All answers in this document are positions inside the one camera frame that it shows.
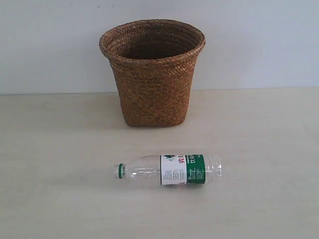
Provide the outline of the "clear plastic water bottle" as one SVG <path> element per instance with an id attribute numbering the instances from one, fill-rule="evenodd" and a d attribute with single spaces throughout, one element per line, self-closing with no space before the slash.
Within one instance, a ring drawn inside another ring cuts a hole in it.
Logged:
<path id="1" fill-rule="evenodd" d="M 143 156 L 112 168 L 116 179 L 156 185 L 203 185 L 221 177 L 222 162 L 204 154 Z"/>

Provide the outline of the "brown woven basket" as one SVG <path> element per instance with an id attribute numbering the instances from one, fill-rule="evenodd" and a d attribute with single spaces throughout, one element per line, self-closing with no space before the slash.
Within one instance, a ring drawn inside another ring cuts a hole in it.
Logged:
<path id="1" fill-rule="evenodd" d="M 199 29 L 170 19 L 133 21 L 100 37 L 127 125 L 170 127 L 184 122 L 204 46 Z"/>

